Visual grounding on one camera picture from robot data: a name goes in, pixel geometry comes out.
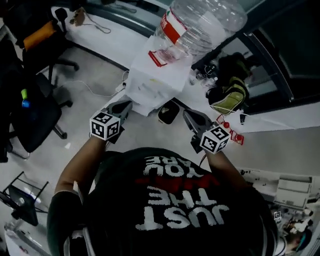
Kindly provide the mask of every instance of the plastic water bottle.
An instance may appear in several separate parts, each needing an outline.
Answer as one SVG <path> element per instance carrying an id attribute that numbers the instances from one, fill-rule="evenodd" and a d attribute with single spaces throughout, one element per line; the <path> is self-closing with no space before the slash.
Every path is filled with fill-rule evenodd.
<path id="1" fill-rule="evenodd" d="M 237 0 L 174 0 L 154 33 L 156 58 L 162 64 L 183 58 L 195 63 L 246 22 Z"/>

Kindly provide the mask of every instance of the wire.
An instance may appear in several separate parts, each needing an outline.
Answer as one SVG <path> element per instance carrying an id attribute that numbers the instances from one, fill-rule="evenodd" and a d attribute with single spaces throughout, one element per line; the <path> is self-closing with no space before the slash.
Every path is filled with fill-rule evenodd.
<path id="1" fill-rule="evenodd" d="M 83 12 L 85 13 L 85 15 L 88 17 L 88 19 L 89 19 L 92 23 L 94 23 L 94 24 L 88 24 L 88 23 L 86 23 L 86 24 L 82 24 L 82 25 L 84 25 L 84 26 L 95 26 L 96 29 L 100 30 L 102 33 L 105 33 L 105 34 L 110 34 L 110 33 L 111 33 L 111 29 L 110 29 L 110 28 L 105 27 L 105 26 L 101 26 L 99 23 L 97 23 L 96 21 L 94 21 L 94 20 L 89 16 L 89 14 L 88 14 L 87 11 L 85 10 L 85 8 L 81 7 L 81 9 L 82 9 Z"/>
<path id="2" fill-rule="evenodd" d="M 201 161 L 200 161 L 199 167 L 201 167 L 203 161 L 204 161 L 206 158 L 207 158 L 207 155 L 205 154 L 205 155 L 202 157 Z"/>
<path id="3" fill-rule="evenodd" d="M 230 110 L 230 109 L 227 109 L 227 108 L 224 108 L 224 107 L 220 107 L 220 106 L 213 106 L 213 108 L 222 109 L 222 110 L 227 110 L 227 111 L 230 111 L 230 112 L 232 112 L 232 113 L 236 113 L 236 112 L 237 112 L 237 111 Z M 262 121 L 265 121 L 265 122 L 267 122 L 267 123 L 272 123 L 272 124 L 274 124 L 274 125 L 283 126 L 283 127 L 288 127 L 288 128 L 290 128 L 290 129 L 293 129 L 293 130 L 296 130 L 296 129 L 297 129 L 297 128 L 291 127 L 291 126 L 289 126 L 289 125 L 286 125 L 285 123 L 275 122 L 275 121 L 271 121 L 271 120 L 264 119 L 264 118 L 261 118 L 261 117 L 255 117 L 255 116 L 253 116 L 253 115 L 245 114 L 245 113 L 241 113 L 240 115 L 244 115 L 244 116 L 247 116 L 247 117 L 250 117 L 250 118 L 262 120 Z"/>
<path id="4" fill-rule="evenodd" d="M 126 71 L 123 72 L 123 74 L 122 74 L 122 82 L 125 81 L 124 76 L 125 76 L 125 73 L 127 73 L 127 72 L 129 73 L 129 70 L 126 70 Z"/>
<path id="5" fill-rule="evenodd" d="M 83 83 L 83 84 L 89 89 L 89 91 L 90 91 L 93 95 L 99 96 L 99 97 L 111 98 L 111 97 L 115 96 L 115 95 L 118 93 L 118 92 L 116 91 L 116 92 L 115 92 L 114 94 L 112 94 L 112 95 L 100 95 L 100 94 L 96 94 L 96 93 L 94 93 L 94 92 L 91 90 L 91 88 L 89 87 L 89 85 L 87 85 L 84 81 L 81 81 L 81 80 L 67 81 L 67 82 L 64 82 L 61 86 L 56 87 L 56 88 L 54 88 L 54 89 L 61 88 L 61 87 L 65 86 L 65 85 L 71 84 L 71 83 Z"/>

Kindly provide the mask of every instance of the chair leg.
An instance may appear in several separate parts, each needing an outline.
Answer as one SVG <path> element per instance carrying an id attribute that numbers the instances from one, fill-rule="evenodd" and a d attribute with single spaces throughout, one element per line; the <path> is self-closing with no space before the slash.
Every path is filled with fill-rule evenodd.
<path id="1" fill-rule="evenodd" d="M 28 153 L 27 156 L 24 156 L 24 155 L 18 153 L 17 151 L 15 151 L 15 150 L 12 150 L 10 153 L 13 154 L 13 155 L 15 155 L 15 156 L 18 157 L 18 158 L 23 159 L 23 160 L 28 160 L 29 157 L 30 157 L 30 153 Z"/>
<path id="2" fill-rule="evenodd" d="M 56 64 L 62 64 L 62 65 L 65 65 L 65 66 L 71 66 L 74 68 L 74 71 L 78 71 L 79 70 L 79 65 L 74 62 L 74 61 L 70 61 L 70 60 L 66 60 L 66 59 L 63 59 L 63 58 L 60 58 L 60 59 L 57 59 Z"/>
<path id="3" fill-rule="evenodd" d="M 65 107 L 65 106 L 67 106 L 68 108 L 71 108 L 73 104 L 74 104 L 74 103 L 73 103 L 71 100 L 67 100 L 67 101 L 59 104 L 59 107 L 60 107 L 60 108 L 63 108 L 63 107 Z"/>
<path id="4" fill-rule="evenodd" d="M 53 128 L 53 131 L 60 137 L 60 139 L 65 140 L 68 135 L 66 132 L 64 132 L 63 130 L 61 130 L 59 125 L 55 125 L 55 127 Z"/>
<path id="5" fill-rule="evenodd" d="M 48 77 L 48 80 L 49 80 L 50 84 L 51 84 L 51 80 L 52 80 L 52 72 L 53 72 L 53 70 L 54 70 L 54 65 L 53 64 L 49 65 L 49 77 Z"/>

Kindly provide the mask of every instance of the white cable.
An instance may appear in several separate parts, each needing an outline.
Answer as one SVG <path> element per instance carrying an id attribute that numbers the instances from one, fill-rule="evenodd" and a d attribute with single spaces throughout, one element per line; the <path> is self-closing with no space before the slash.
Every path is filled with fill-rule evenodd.
<path id="1" fill-rule="evenodd" d="M 112 94 L 112 95 L 100 95 L 100 94 L 96 94 L 96 93 L 94 93 L 92 90 L 91 90 L 91 88 L 89 87 L 89 85 L 87 85 L 84 81 L 81 81 L 81 80 L 76 80 L 76 81 L 66 81 L 66 82 L 64 82 L 61 86 L 59 86 L 59 87 L 56 87 L 56 88 L 54 88 L 54 89 L 58 89 L 58 88 L 61 88 L 61 87 L 63 87 L 63 86 L 65 86 L 66 84 L 71 84 L 71 83 L 83 83 L 88 89 L 89 89 L 89 91 L 93 94 L 93 95 L 95 95 L 95 96 L 100 96 L 100 97 L 104 97 L 104 98 L 111 98 L 111 97 L 113 97 L 113 96 L 115 96 L 118 92 L 116 91 L 114 94 Z"/>
<path id="2" fill-rule="evenodd" d="M 237 111 L 233 111 L 233 110 L 230 110 L 230 109 L 227 109 L 227 108 L 224 108 L 224 107 L 220 107 L 220 106 L 213 106 L 213 108 L 222 109 L 222 110 L 227 110 L 227 111 L 230 111 L 230 112 L 233 112 L 233 113 L 236 113 L 236 112 L 237 112 Z M 283 126 L 283 127 L 288 127 L 288 128 L 290 128 L 290 129 L 293 129 L 293 130 L 296 130 L 296 129 L 297 129 L 297 128 L 291 127 L 291 126 L 289 126 L 289 125 L 286 125 L 285 123 L 275 122 L 275 121 L 272 121 L 272 120 L 264 119 L 264 118 L 261 118 L 261 117 L 256 117 L 256 116 L 249 115 L 249 114 L 245 114 L 245 113 L 240 113 L 240 114 L 241 114 L 241 115 L 245 115 L 245 116 L 250 117 L 250 118 L 262 120 L 262 121 L 265 121 L 265 122 L 267 122 L 267 123 L 272 123 L 272 124 L 274 124 L 274 125 Z"/>
<path id="3" fill-rule="evenodd" d="M 125 80 L 124 80 L 124 75 L 125 75 L 125 73 L 127 73 L 127 72 L 129 73 L 129 70 L 126 70 L 126 71 L 123 72 L 123 74 L 122 74 L 122 82 L 125 81 Z"/>

